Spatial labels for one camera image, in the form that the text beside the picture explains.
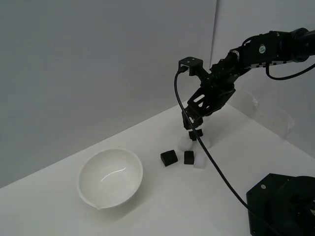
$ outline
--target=white bowl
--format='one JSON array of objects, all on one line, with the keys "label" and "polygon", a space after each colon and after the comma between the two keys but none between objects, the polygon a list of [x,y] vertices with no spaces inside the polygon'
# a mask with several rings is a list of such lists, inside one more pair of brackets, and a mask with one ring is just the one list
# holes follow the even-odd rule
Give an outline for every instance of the white bowl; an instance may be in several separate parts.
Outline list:
[{"label": "white bowl", "polygon": [[92,156],[83,166],[77,189],[84,202],[97,209],[118,206],[129,200],[143,175],[137,155],[124,149],[108,149]]}]

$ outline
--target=white cube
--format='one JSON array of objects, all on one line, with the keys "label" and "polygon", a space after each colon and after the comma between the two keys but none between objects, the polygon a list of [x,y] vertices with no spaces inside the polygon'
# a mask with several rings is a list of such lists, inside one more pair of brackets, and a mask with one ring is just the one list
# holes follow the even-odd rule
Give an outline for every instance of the white cube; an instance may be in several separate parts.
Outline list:
[{"label": "white cube", "polygon": [[193,167],[197,169],[204,169],[206,167],[206,154],[204,152],[198,151],[195,154]]},{"label": "white cube", "polygon": [[178,142],[178,150],[179,151],[189,151],[192,147],[192,140],[187,136],[182,136]]}]

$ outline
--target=white backdrop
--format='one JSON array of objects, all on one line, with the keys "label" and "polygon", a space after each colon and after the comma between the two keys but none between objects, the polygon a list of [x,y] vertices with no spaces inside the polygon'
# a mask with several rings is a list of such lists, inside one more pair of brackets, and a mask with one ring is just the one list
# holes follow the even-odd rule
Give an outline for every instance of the white backdrop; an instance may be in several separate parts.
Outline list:
[{"label": "white backdrop", "polygon": [[[0,187],[176,104],[216,0],[0,0]],[[181,78],[182,99],[197,78]]]},{"label": "white backdrop", "polygon": [[[219,0],[212,63],[253,35],[302,27],[315,30],[314,8],[313,0]],[[271,67],[270,73],[275,77],[287,76],[313,63],[315,58],[309,58],[304,63]],[[265,69],[254,69],[235,85],[237,92],[229,101],[231,105],[281,136],[287,124],[294,123],[294,129],[284,137],[315,156],[315,70],[288,81],[273,81],[265,75]],[[258,101],[255,111],[251,96]]]}]

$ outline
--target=white table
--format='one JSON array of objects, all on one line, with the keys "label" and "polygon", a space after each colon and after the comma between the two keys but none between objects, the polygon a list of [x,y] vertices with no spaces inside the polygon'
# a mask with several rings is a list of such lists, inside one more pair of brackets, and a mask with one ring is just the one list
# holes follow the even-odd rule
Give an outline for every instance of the white table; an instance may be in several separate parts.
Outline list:
[{"label": "white table", "polygon": [[[268,173],[315,177],[315,159],[226,105],[203,127],[210,153],[232,186],[245,194]],[[249,236],[248,214],[207,162],[205,170],[163,166],[160,154],[185,133],[174,107],[0,189],[2,236]],[[105,148],[135,152],[143,182],[125,205],[97,210],[77,194],[87,158]]]}]

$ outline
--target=black cable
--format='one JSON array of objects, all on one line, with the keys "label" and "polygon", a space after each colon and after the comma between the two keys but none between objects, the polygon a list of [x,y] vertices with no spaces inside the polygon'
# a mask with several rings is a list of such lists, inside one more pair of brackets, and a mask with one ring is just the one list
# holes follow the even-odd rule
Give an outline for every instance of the black cable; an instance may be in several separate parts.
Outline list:
[{"label": "black cable", "polygon": [[212,164],[214,165],[214,167],[216,168],[217,172],[219,173],[219,175],[221,176],[221,178],[223,179],[223,181],[225,182],[225,184],[227,185],[227,187],[232,191],[232,193],[234,194],[234,196],[240,201],[240,203],[254,216],[256,217],[261,223],[263,223],[268,229],[270,229],[273,233],[275,233],[277,236],[282,236],[276,229],[274,229],[271,225],[269,225],[265,220],[263,220],[261,217],[259,217],[258,215],[256,215],[253,210],[250,208],[249,205],[247,205],[243,199],[238,195],[238,193],[234,190],[234,188],[231,186],[231,184],[227,181],[226,177],[224,176],[223,172],[220,170],[219,166],[216,164],[216,162],[214,161],[214,159],[212,158],[212,156],[210,155],[210,153],[208,152],[207,148],[205,147],[205,145],[203,144],[203,142],[201,141],[196,129],[194,128],[189,116],[187,115],[181,99],[179,98],[179,94],[178,94],[178,90],[177,90],[177,78],[178,75],[187,71],[188,67],[186,66],[182,66],[176,73],[175,75],[175,79],[174,79],[174,89],[175,89],[175,95],[176,95],[176,99],[178,101],[179,106],[181,107],[183,113],[185,114],[185,118],[188,121],[188,123],[190,124],[193,133],[195,134],[198,142],[200,143],[202,149],[205,151],[205,153],[207,154],[208,158],[210,159],[210,161],[212,162]]},{"label": "black cable", "polygon": [[290,76],[285,76],[285,77],[280,77],[280,78],[276,78],[276,77],[273,77],[270,75],[269,73],[269,64],[266,64],[266,75],[270,78],[270,79],[273,79],[273,80],[288,80],[288,79],[292,79],[294,77],[297,77],[297,76],[300,76],[300,75],[303,75],[304,73],[312,70],[315,68],[315,64],[311,65],[310,67],[306,68],[305,70],[302,70],[301,72],[299,73],[296,73],[294,75],[290,75]]}]

